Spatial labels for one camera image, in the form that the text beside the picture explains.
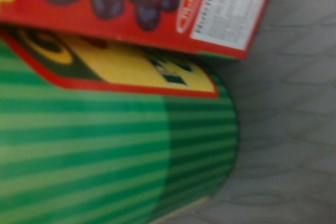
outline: gray tiled floor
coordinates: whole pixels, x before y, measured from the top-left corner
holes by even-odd
[[[240,115],[231,178],[167,224],[336,223],[336,0],[270,0],[249,59],[212,62]]]

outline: green stripe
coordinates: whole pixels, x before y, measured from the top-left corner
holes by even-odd
[[[183,192],[188,194],[189,192],[194,192],[194,189],[188,189]],[[104,223],[107,221],[113,221],[113,223],[117,224],[117,223],[120,223],[120,220],[122,219],[126,219],[128,220],[128,218],[129,218],[129,216],[132,214],[132,211],[135,209],[141,209],[143,205],[144,204],[141,203],[137,207],[132,207],[128,210],[122,210],[122,211],[119,211],[119,213],[110,213],[110,212],[107,212],[105,215],[104,214],[99,214],[99,216],[98,216],[96,219],[93,219],[93,220],[90,220],[90,221],[87,221],[84,223],[86,224],[95,224],[95,223]]]
[[[218,142],[207,142],[204,144],[191,143],[188,147],[179,149],[179,153],[174,154],[176,157],[192,156],[200,153],[210,154],[213,149],[224,152],[233,149],[236,142],[228,140],[221,140]],[[26,160],[0,165],[0,180],[15,178],[23,175],[39,174],[53,170],[66,169],[86,164],[98,163],[107,160],[132,158],[134,156],[144,155],[147,153],[155,153],[167,150],[167,140],[150,141],[143,144],[131,144],[125,146],[111,146],[105,149],[95,149],[87,152],[78,152],[69,155],[60,155],[56,157]]]
[[[176,186],[174,186],[174,188],[179,190],[179,188],[180,188],[180,190],[183,189],[183,184],[185,183],[177,183],[176,184]],[[120,201],[120,200],[125,200],[125,199],[128,199],[128,196],[132,196],[132,195],[135,195],[135,194],[141,194],[141,191],[144,191],[144,189],[146,190],[149,190],[150,188],[153,188],[153,187],[156,187],[158,186],[158,183],[155,184],[155,183],[150,183],[150,185],[146,185],[146,186],[141,186],[140,188],[137,188],[137,189],[132,189],[132,190],[129,190],[129,191],[126,191],[126,192],[119,192],[117,194],[108,194],[108,195],[104,195],[104,197],[102,198],[98,198],[98,199],[95,199],[93,201],[89,201],[84,205],[80,205],[80,206],[75,206],[75,207],[71,207],[71,208],[66,208],[66,209],[62,209],[62,211],[51,211],[51,213],[50,214],[47,214],[47,215],[44,215],[42,217],[39,217],[39,218],[33,218],[33,220],[29,220],[27,221],[27,223],[45,223],[47,221],[48,221],[48,219],[50,219],[50,217],[51,216],[54,216],[54,217],[68,217],[68,216],[71,216],[72,214],[74,214],[74,212],[78,212],[80,214],[83,213],[83,212],[86,212],[87,210],[90,211],[92,209],[95,209],[98,206],[102,206],[102,204],[105,205],[105,204],[110,204],[110,202],[111,201]],[[35,208],[35,209],[32,209],[32,208],[24,208],[24,211],[26,211],[26,216],[35,216],[36,214],[33,214],[30,211],[39,211],[39,212],[42,212],[42,211],[45,211],[45,210],[48,210],[50,209],[50,206],[48,205],[45,205],[45,204],[39,204],[39,207],[38,208]],[[12,211],[14,213],[17,213],[17,214],[21,214],[20,215],[20,219],[23,219],[23,211],[20,212],[18,210],[14,210]]]
[[[30,67],[27,64],[20,61],[18,59],[11,59],[0,57],[0,74],[8,71],[17,72],[32,72]]]
[[[179,147],[194,147],[195,144],[203,144],[204,141],[212,144],[212,141],[227,139],[230,144],[237,144],[236,133],[224,132],[222,128],[204,128],[200,131],[188,130],[176,132],[174,142]],[[155,133],[135,133],[126,136],[107,136],[93,137],[78,140],[66,140],[57,142],[47,142],[36,144],[26,144],[15,146],[15,149],[9,146],[0,147],[0,162],[8,164],[11,162],[20,162],[26,160],[35,160],[39,158],[51,158],[53,156],[63,156],[77,153],[90,152],[95,148],[96,150],[105,150],[111,145],[114,147],[123,147],[129,145],[137,145],[147,143],[150,141],[161,141],[168,138],[168,132]]]
[[[180,147],[188,147],[188,145],[192,144],[203,144],[204,142],[212,142],[212,141],[218,141],[219,139],[227,139],[230,141],[230,143],[236,143],[237,144],[237,132],[213,132],[213,133],[206,133],[204,135],[201,135],[203,138],[200,138],[198,136],[185,136],[183,135],[176,135],[174,136],[174,148],[180,148]]]
[[[32,78],[35,80],[39,78],[35,74],[21,74],[23,77]],[[111,104],[111,103],[158,103],[162,102],[161,96],[147,96],[144,95],[134,95],[134,94],[120,94],[111,92],[101,92],[101,91],[80,91],[80,90],[65,90],[59,87],[53,86],[18,86],[17,82],[12,84],[2,85],[2,96],[3,99],[14,99],[14,100],[59,100],[59,102],[75,101],[84,102],[90,105],[90,101],[95,100],[101,104]]]
[[[123,136],[108,136],[86,138],[80,140],[68,140],[36,144],[26,144],[11,148],[0,148],[0,163],[3,165],[12,162],[24,162],[26,160],[51,159],[66,155],[77,155],[96,152],[107,149],[146,144],[155,141],[168,141],[168,130],[155,133],[137,133]]]
[[[66,156],[51,157],[48,159],[27,160],[6,165],[0,165],[0,181],[26,175],[36,175],[54,170],[78,167],[93,163],[110,161],[114,163],[119,159],[132,158],[146,154],[162,152],[167,149],[167,140],[147,142],[138,145],[111,146],[107,149],[93,149]]]
[[[173,121],[176,120],[192,120],[192,119],[221,119],[221,118],[234,118],[236,119],[236,113],[233,110],[227,111],[218,111],[218,112],[207,112],[203,111],[203,108],[200,108],[198,111],[191,112],[170,112],[170,118]]]
[[[90,221],[95,218],[99,219],[102,216],[111,214],[111,212],[116,210],[116,207],[120,208],[120,205],[116,206],[114,203],[107,203],[107,205],[104,205],[102,208],[93,209],[89,211],[86,210],[84,214],[78,213],[77,215],[72,215],[72,217],[69,219],[63,220],[62,222],[57,221],[57,224],[83,223],[84,221]]]
[[[0,58],[18,59],[18,56],[14,54],[14,52],[11,52],[8,50],[2,50],[0,51]]]
[[[0,196],[8,196],[11,199],[11,195],[21,197],[26,194],[32,194],[35,195],[35,200],[39,201],[39,197],[50,198],[54,195],[60,195],[62,192],[65,193],[74,189],[80,190],[78,186],[86,189],[90,186],[110,183],[114,179],[123,179],[126,174],[128,177],[134,177],[147,173],[152,169],[161,169],[162,164],[167,163],[168,156],[168,152],[158,152],[135,158],[105,161],[11,179],[6,182],[0,182]]]
[[[20,145],[35,142],[60,141],[62,139],[84,139],[93,136],[116,136],[125,135],[125,133],[156,132],[162,131],[165,127],[167,121],[6,130],[0,131],[0,136],[6,139],[6,142],[0,142],[0,145]]]
[[[195,113],[191,117],[180,114],[173,117],[170,122],[173,128],[192,128],[198,126],[215,126],[219,124],[234,124],[234,113]],[[116,123],[143,123],[167,120],[167,112],[116,112],[108,113],[62,113],[54,114],[3,114],[0,116],[0,130],[47,128],[47,127],[69,127],[78,125],[98,125]]]
[[[206,168],[212,169],[213,168],[212,165],[216,164],[218,162],[221,163],[219,165],[225,165],[225,161],[228,163],[231,163],[231,159],[233,159],[231,153],[225,154],[221,157],[218,157],[218,155],[213,155],[212,157],[209,157],[207,159],[204,159],[201,161],[192,161],[188,165],[182,164],[180,166],[176,166],[173,168],[173,173],[176,175],[176,178],[177,179],[180,178],[179,175],[185,175],[185,174],[189,175],[191,172],[194,172],[195,170],[200,171],[200,169],[206,169]],[[30,192],[24,192],[21,190],[23,193],[18,194],[20,190],[17,190],[17,191],[14,191],[14,193],[17,193],[17,195],[12,196],[12,197],[9,197],[9,196],[6,197],[6,192],[5,192],[3,198],[0,200],[0,205],[2,205],[0,210],[3,211],[3,210],[11,209],[6,202],[11,202],[14,204],[12,205],[14,207],[15,206],[23,206],[23,205],[27,205],[27,204],[32,203],[32,200],[30,200],[32,196],[35,197],[35,203],[36,203],[39,201],[50,200],[51,198],[56,198],[56,197],[59,197],[65,194],[71,194],[72,192],[87,190],[90,188],[95,188],[96,186],[107,185],[113,182],[113,180],[122,181],[122,180],[128,179],[129,177],[135,178],[137,176],[143,175],[144,173],[149,173],[149,171],[153,172],[158,169],[161,169],[162,168],[162,163],[165,163],[165,161],[150,163],[150,160],[149,160],[149,164],[146,164],[143,166],[138,166],[138,167],[131,167],[131,168],[128,168],[125,170],[120,170],[120,171],[114,170],[111,172],[110,171],[111,168],[110,168],[110,170],[107,170],[107,172],[102,173],[102,174],[98,173],[96,175],[92,175],[92,174],[83,175],[83,177],[86,179],[80,179],[78,181],[71,179],[72,175],[69,174],[69,170],[68,170],[68,173],[65,173],[63,175],[68,175],[69,176],[68,180],[69,181],[72,180],[72,181],[68,182],[66,184],[54,183],[54,184],[59,184],[59,185],[50,186],[50,187],[48,187],[48,185],[47,186],[42,185],[42,186],[38,186],[36,190],[35,189],[26,189],[26,187],[21,186],[23,190],[30,190]],[[36,178],[36,177],[35,178],[30,177],[29,179],[30,179],[32,182],[35,182],[36,179],[41,181],[41,179]]]
[[[71,127],[80,125],[111,125],[144,123],[167,120],[167,112],[116,112],[110,113],[69,113],[69,114],[3,114],[0,116],[0,130]]]
[[[188,118],[185,120],[171,121],[171,130],[183,130],[183,129],[192,129],[200,127],[216,127],[222,125],[233,125],[236,124],[236,119],[233,118],[206,118],[201,120],[189,120]]]
[[[0,75],[0,83],[2,84],[15,83],[17,87],[20,87],[23,85],[24,86],[26,85],[33,85],[33,86],[48,85],[47,82],[44,81],[44,79],[39,78],[38,76],[36,76],[36,78],[32,78],[30,76],[26,76],[23,74],[20,74],[18,72],[14,72],[12,74],[9,72],[6,72],[6,74],[2,74]]]
[[[152,111],[162,112],[162,103],[128,104],[125,102],[111,101],[86,101],[80,100],[39,100],[39,99],[3,99],[0,100],[0,113],[57,113],[57,112],[128,112],[128,111]]]
[[[21,211],[18,209],[11,211],[6,216],[2,213],[2,216],[8,218],[8,221],[11,220],[11,222],[18,223],[50,223],[51,221],[57,221],[59,223],[62,219],[81,215],[83,212],[96,209],[102,205],[114,204],[114,208],[110,211],[113,212],[113,210],[119,211],[120,208],[128,208],[149,198],[158,200],[162,186],[164,178],[128,190],[120,190],[120,188],[113,187],[111,190],[107,189],[108,191],[98,192],[99,194],[96,191],[92,191],[90,195],[81,192],[75,197],[69,195],[68,197],[57,198],[54,203],[47,201],[47,203],[38,206],[33,205],[23,208]]]
[[[5,51],[8,51],[8,44],[5,43],[2,37],[0,37],[0,48],[3,48]]]
[[[176,140],[183,141],[186,138],[191,137],[203,137],[207,136],[210,137],[212,135],[221,134],[222,138],[227,136],[231,136],[233,132],[237,132],[237,126],[236,125],[222,125],[216,127],[201,127],[201,128],[194,128],[194,129],[185,129],[185,130],[176,130],[174,131],[174,136],[173,136],[173,141]]]

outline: yellow label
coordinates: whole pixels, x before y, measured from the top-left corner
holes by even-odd
[[[107,48],[99,48],[75,35],[59,34],[59,37],[96,75],[110,83],[215,92],[206,72],[189,61],[191,71],[180,68],[167,58],[161,66],[155,67],[150,55],[135,46],[107,42]],[[170,75],[171,79],[182,79],[185,84],[167,81]]]

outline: red label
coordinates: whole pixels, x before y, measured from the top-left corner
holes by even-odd
[[[183,33],[194,21],[201,0],[182,0],[177,17],[177,32]]]

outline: cardboard box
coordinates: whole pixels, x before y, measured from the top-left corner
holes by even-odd
[[[0,22],[245,58],[267,0],[0,0]]]

